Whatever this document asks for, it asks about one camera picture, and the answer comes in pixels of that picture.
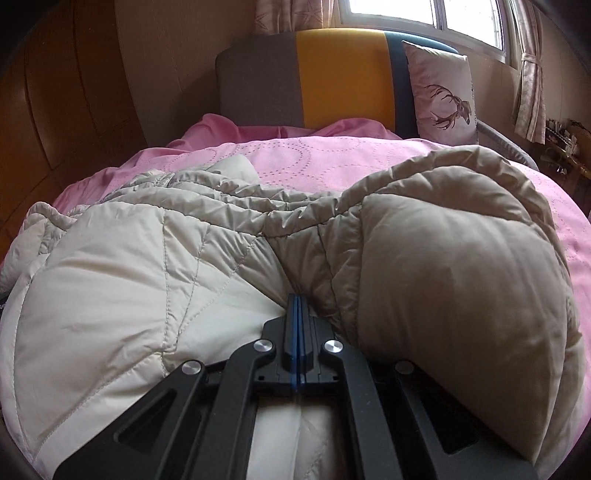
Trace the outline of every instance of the curtain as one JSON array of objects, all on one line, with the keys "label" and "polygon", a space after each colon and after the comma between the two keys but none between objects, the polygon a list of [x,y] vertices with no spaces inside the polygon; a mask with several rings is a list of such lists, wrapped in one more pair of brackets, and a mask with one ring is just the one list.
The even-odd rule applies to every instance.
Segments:
[{"label": "curtain", "polygon": [[257,0],[255,33],[328,28],[335,0]]},{"label": "curtain", "polygon": [[546,108],[542,76],[542,23],[530,0],[512,0],[523,55],[521,82],[513,110],[515,133],[531,142],[545,141]]}]

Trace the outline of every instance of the blue strip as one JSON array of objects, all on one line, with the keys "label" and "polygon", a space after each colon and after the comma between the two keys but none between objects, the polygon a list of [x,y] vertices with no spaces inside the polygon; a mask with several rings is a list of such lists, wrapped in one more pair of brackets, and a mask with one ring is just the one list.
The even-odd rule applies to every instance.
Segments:
[{"label": "blue strip", "polygon": [[304,356],[306,350],[304,349],[304,312],[302,310],[303,302],[300,300],[300,311],[298,315],[298,335],[297,335],[297,365],[298,365],[298,388],[306,383],[304,376]]},{"label": "blue strip", "polygon": [[298,338],[298,318],[299,318],[300,298],[295,296],[294,303],[291,309],[291,390],[295,393],[298,387],[297,375],[297,338]]}]

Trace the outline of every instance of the white pillow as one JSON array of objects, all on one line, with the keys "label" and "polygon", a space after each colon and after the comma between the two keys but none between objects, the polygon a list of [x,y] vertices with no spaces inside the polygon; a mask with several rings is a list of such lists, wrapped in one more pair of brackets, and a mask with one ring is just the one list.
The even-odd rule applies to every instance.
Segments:
[{"label": "white pillow", "polygon": [[444,145],[478,143],[468,57],[403,41],[418,134]]}]

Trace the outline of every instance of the puffer jacket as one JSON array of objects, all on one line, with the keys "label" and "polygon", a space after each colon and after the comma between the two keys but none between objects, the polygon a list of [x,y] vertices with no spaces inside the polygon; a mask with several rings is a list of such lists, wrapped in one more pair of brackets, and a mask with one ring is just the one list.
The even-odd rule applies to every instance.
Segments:
[{"label": "puffer jacket", "polygon": [[[147,173],[69,215],[37,203],[8,290],[2,412],[45,478],[184,360],[258,338],[292,292],[367,356],[414,361],[542,478],[578,420],[583,344],[550,208],[486,148],[341,195],[261,186],[237,158]],[[248,475],[343,478],[339,436],[330,404],[266,401]]]}]

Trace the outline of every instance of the deer antlers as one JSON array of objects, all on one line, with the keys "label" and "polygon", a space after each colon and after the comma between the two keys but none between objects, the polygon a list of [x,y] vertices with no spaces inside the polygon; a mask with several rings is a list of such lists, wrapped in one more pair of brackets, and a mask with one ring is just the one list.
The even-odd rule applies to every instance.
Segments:
[{"label": "deer antlers", "polygon": [[456,126],[456,120],[462,117],[468,125],[470,125],[470,115],[472,114],[472,107],[470,106],[470,102],[462,100],[457,95],[454,95],[449,89],[445,88],[441,85],[428,85],[427,88],[435,88],[431,98],[435,98],[440,93],[446,93],[447,95],[443,96],[442,100],[449,98],[449,102],[454,102],[456,104],[457,110],[453,112],[449,116],[438,116],[437,114],[431,112],[434,116],[433,125],[437,128],[441,128],[443,130],[447,130],[449,128],[453,128]]}]

